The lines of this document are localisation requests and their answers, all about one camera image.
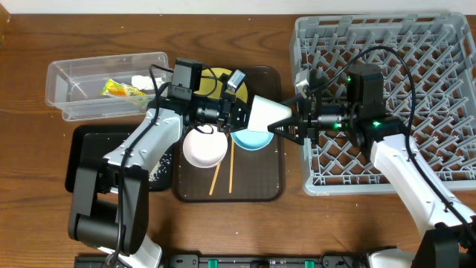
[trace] yellow plate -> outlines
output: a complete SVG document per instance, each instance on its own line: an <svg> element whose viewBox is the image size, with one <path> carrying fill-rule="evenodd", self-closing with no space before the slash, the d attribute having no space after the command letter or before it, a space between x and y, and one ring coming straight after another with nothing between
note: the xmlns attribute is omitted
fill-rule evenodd
<svg viewBox="0 0 476 268"><path fill-rule="evenodd" d="M231 71L225 68L212 68L212 70L215 73L216 78L220 78L222 74L231 74ZM210 70L205 69L202 71L202 76L212 77L213 75L211 74ZM202 78L200 80L200 90L195 92L195 94L197 95L208 94L213 90L214 86L215 86L215 81L213 81L213 79ZM221 89L222 89L222 82L217 81L215 92L208 97L218 100ZM244 83L238 88L236 95L237 95L237 98L244 101L245 103L248 101L248 89L246 88L246 85Z"/></svg>

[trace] yellow wrapper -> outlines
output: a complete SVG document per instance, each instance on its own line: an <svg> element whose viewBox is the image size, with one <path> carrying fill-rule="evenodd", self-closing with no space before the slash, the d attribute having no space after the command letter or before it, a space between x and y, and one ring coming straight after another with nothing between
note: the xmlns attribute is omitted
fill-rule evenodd
<svg viewBox="0 0 476 268"><path fill-rule="evenodd" d="M101 95L115 96L115 97L129 97L145 95L142 91L126 84L119 84L113 79L108 79L104 85Z"/></svg>

